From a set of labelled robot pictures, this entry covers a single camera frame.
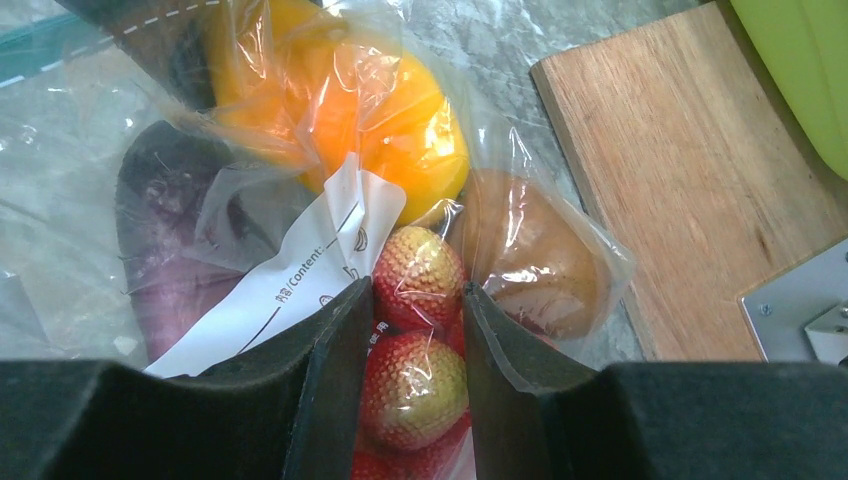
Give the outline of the clear zip top bag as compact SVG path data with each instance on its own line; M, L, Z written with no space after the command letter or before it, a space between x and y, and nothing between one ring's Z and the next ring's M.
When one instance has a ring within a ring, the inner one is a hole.
M66 1L1 36L1 475L597 479L628 252L393 9Z

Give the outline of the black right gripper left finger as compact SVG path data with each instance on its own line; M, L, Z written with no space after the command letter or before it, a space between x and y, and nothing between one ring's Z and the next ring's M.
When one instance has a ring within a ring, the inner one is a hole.
M5 479L346 479L371 331L361 279L194 376L112 361L1 365Z

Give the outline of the orange fake fruit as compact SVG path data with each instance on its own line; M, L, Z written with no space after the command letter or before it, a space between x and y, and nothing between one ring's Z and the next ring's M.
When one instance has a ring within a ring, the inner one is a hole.
M202 44L216 131L321 192L349 154L406 195L399 223L432 226L464 186L470 153L431 70L384 7L331 13L309 1L223 1Z

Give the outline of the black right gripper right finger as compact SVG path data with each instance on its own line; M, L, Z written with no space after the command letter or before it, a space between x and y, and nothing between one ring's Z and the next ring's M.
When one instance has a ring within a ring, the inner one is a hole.
M595 371L463 292L480 479L843 479L847 371L623 362Z

